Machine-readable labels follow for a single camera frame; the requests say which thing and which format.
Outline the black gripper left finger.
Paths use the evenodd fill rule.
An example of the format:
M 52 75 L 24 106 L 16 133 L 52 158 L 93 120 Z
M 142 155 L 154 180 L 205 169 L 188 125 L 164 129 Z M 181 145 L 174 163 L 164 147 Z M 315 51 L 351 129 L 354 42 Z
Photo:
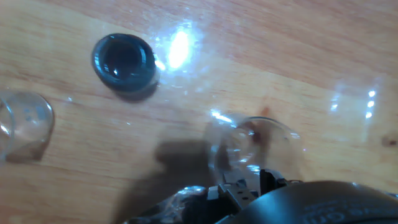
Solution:
M 258 198 L 258 192 L 247 187 L 246 179 L 239 169 L 223 172 L 221 183 L 210 187 L 207 202 L 215 212 L 234 215 Z

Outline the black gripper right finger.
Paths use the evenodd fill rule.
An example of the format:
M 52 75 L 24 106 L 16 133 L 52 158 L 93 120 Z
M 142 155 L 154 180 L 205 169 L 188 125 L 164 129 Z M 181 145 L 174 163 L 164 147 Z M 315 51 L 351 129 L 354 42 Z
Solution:
M 261 169 L 259 173 L 261 195 L 292 184 L 299 184 L 301 182 L 301 180 L 287 180 L 276 170 Z

